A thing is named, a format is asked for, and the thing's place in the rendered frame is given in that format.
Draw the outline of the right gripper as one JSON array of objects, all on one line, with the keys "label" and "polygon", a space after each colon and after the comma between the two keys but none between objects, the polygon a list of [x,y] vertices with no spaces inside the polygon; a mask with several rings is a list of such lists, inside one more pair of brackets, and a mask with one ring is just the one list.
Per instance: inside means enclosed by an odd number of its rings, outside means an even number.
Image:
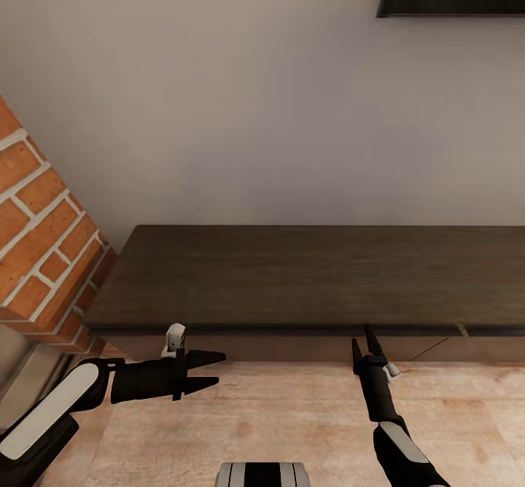
[{"label": "right gripper", "polygon": [[390,362],[387,361],[384,352],[382,352],[383,349],[371,326],[367,323],[364,326],[368,350],[373,355],[363,357],[356,338],[352,338],[353,372],[355,375],[359,375],[365,400],[372,397],[389,397],[392,399],[384,374],[384,367]]}]

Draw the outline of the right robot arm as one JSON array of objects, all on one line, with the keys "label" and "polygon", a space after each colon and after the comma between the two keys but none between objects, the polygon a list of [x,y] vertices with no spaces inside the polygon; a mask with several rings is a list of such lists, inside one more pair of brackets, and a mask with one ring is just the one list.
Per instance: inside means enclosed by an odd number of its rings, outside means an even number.
[{"label": "right robot arm", "polygon": [[451,487],[411,440],[403,417],[396,414],[388,383],[402,373],[387,361],[371,326],[364,326],[373,355],[363,357],[356,338],[352,338],[353,372],[359,375],[369,418],[378,423],[373,432],[374,448],[388,480],[392,487]]}]

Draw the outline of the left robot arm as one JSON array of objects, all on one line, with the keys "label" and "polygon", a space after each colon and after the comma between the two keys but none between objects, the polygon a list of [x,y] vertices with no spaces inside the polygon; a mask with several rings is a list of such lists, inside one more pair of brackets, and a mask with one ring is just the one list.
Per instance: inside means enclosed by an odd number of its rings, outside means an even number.
[{"label": "left robot arm", "polygon": [[[161,359],[126,364],[123,358],[84,359],[44,398],[0,435],[0,487],[32,487],[68,444],[79,425],[71,413],[94,409],[115,371],[111,403],[173,395],[181,400],[219,383],[219,377],[187,377],[187,370],[226,361],[222,352],[190,349],[186,328],[172,324]],[[111,366],[110,366],[111,365]]]}]

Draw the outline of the robot trunk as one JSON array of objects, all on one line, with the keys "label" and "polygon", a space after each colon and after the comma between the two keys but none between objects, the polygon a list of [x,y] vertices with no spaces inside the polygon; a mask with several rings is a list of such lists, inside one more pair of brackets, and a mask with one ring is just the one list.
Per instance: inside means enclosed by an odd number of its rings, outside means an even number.
[{"label": "robot trunk", "polygon": [[311,487],[301,462],[223,462],[214,487]]}]

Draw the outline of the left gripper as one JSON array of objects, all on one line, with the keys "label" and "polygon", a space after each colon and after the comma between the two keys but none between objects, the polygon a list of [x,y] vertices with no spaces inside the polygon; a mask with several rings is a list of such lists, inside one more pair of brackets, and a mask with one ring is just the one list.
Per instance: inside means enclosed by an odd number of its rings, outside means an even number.
[{"label": "left gripper", "polygon": [[219,383],[219,377],[187,377],[187,370],[226,361],[222,352],[199,351],[185,348],[176,349],[176,357],[142,361],[139,368],[136,399],[173,395],[173,400],[181,400],[184,394],[194,393]]}]

